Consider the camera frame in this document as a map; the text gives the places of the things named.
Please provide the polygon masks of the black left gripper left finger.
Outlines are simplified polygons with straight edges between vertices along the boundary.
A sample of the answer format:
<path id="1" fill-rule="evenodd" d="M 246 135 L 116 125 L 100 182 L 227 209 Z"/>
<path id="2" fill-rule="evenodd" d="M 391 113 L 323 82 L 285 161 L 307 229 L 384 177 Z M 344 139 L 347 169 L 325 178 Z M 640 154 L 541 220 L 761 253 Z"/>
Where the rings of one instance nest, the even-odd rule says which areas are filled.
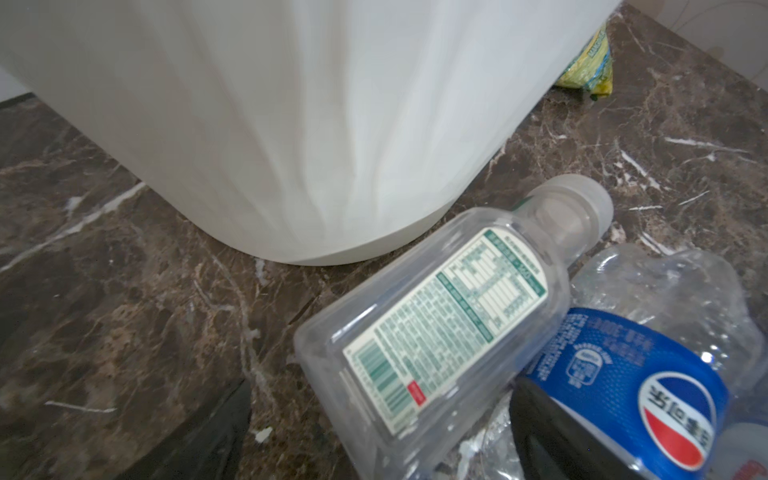
<path id="1" fill-rule="evenodd" d="M 119 479 L 233 479 L 251 418 L 251 386 L 230 383 Z"/>

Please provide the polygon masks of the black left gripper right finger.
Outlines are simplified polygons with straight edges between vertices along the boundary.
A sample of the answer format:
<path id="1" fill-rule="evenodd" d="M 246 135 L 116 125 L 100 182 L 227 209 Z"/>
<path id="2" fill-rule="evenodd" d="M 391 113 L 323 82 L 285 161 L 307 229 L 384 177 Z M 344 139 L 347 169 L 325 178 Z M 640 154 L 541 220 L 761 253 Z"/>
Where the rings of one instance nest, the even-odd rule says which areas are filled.
<path id="1" fill-rule="evenodd" d="M 618 443 L 561 405 L 534 381 L 515 380 L 511 432 L 527 479 L 642 479 Z"/>

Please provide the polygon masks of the Pepsi label clear bottle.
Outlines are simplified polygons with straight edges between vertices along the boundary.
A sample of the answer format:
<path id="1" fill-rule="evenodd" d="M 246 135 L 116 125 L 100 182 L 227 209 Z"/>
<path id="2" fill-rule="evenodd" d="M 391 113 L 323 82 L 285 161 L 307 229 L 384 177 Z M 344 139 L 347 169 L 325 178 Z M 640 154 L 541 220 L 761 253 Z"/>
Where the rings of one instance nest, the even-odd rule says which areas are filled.
<path id="1" fill-rule="evenodd" d="M 732 398 L 766 355 L 736 269 L 700 249 L 655 257 L 622 244 L 579 270 L 572 299 L 516 379 L 618 443 L 642 479 L 704 479 Z M 514 383 L 480 442 L 483 479 L 527 479 L 511 432 Z"/>

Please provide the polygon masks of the clear square bottle green label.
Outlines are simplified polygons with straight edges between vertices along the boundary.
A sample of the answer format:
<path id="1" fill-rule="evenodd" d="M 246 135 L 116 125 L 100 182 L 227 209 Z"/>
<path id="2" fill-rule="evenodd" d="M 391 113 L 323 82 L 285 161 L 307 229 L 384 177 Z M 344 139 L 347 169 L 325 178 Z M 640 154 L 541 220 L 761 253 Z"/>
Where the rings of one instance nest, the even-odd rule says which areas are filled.
<path id="1" fill-rule="evenodd" d="M 469 209 L 302 325 L 297 359 L 358 476 L 429 477 L 571 306 L 569 267 L 614 216 L 566 174 Z"/>

